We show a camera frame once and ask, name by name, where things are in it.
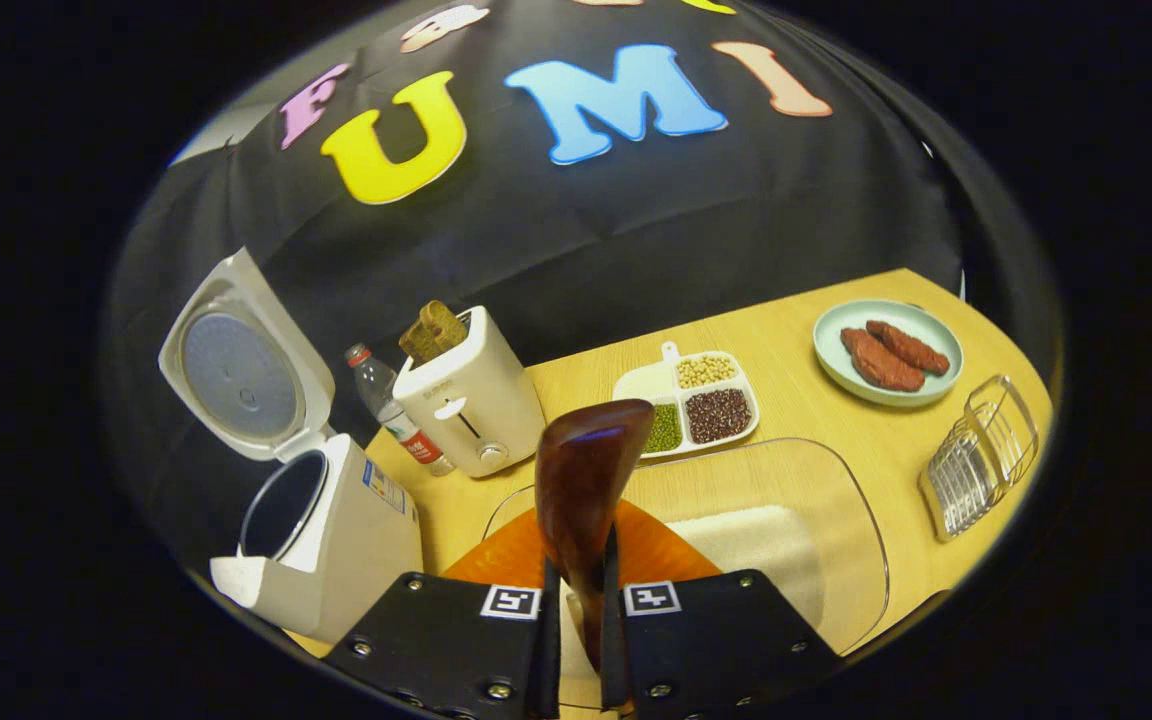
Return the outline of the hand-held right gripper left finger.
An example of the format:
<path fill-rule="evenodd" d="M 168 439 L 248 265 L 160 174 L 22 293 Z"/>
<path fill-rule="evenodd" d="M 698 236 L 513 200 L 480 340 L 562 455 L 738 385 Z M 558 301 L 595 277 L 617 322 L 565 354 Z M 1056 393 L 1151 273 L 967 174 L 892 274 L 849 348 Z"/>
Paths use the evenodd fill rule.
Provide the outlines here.
<path fill-rule="evenodd" d="M 407 571 L 325 655 L 392 719 L 558 717 L 558 574 L 535 510 L 442 573 Z"/>

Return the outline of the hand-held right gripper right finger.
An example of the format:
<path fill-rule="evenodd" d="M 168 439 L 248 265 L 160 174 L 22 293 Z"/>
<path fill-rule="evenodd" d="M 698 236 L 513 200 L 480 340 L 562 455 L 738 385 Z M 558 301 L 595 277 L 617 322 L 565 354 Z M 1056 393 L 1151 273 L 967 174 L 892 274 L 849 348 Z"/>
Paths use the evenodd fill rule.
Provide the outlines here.
<path fill-rule="evenodd" d="M 719 570 L 639 507 L 604 560 L 602 702 L 628 719 L 772 719 L 841 670 L 767 574 Z"/>

